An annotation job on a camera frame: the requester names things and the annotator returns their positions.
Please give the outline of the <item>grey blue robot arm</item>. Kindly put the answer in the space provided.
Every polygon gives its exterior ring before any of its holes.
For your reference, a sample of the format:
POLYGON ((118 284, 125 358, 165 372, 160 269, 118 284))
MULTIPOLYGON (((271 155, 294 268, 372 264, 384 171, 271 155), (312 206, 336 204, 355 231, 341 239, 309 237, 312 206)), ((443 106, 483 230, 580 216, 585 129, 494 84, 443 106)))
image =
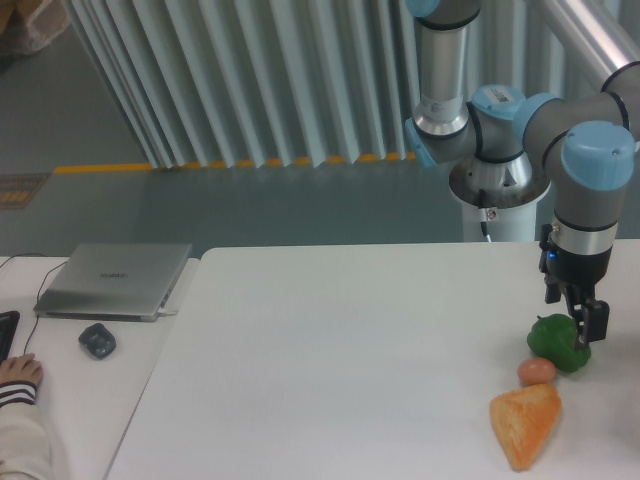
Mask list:
POLYGON ((451 191, 477 210, 529 204, 549 187, 554 215, 541 230, 539 268, 547 303, 564 302, 574 346, 606 336, 609 306, 597 298, 616 238, 639 143, 639 49, 596 1, 537 1, 535 10, 582 67, 596 94, 567 102, 551 94, 481 87, 463 93, 477 1, 411 1, 421 32, 421 98, 405 129, 425 166, 454 161, 451 191))

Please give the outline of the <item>cream sleeved forearm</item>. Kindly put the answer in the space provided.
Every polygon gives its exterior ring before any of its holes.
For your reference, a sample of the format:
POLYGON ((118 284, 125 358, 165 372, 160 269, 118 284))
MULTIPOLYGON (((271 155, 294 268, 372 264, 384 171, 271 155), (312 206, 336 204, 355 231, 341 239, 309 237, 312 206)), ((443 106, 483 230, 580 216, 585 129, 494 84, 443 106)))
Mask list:
POLYGON ((1 384, 1 478, 54 479, 51 442, 36 405, 37 387, 26 381, 1 384))

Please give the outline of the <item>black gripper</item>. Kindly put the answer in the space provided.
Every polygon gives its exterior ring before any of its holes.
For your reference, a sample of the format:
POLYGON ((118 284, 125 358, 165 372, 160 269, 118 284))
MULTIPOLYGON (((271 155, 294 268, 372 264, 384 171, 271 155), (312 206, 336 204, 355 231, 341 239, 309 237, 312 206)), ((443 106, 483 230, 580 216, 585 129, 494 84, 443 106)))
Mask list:
MULTIPOLYGON (((594 290, 606 275, 613 247, 593 255, 576 254, 558 246, 551 239, 551 233, 550 224, 541 227, 539 270, 547 279, 553 277, 568 284, 564 297, 576 329, 574 349, 586 350, 592 342, 606 338, 610 307, 607 302, 595 298, 594 290)), ((560 300, 558 283, 546 282, 545 303, 554 304, 560 300)))

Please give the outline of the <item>person's hand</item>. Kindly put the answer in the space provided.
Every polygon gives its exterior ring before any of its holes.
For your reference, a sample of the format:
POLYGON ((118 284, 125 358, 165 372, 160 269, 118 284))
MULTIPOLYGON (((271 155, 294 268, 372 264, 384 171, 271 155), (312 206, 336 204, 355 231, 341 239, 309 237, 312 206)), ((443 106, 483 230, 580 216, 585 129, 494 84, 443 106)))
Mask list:
POLYGON ((43 379, 41 362, 33 353, 5 359, 0 366, 1 384, 18 382, 38 386, 43 379))

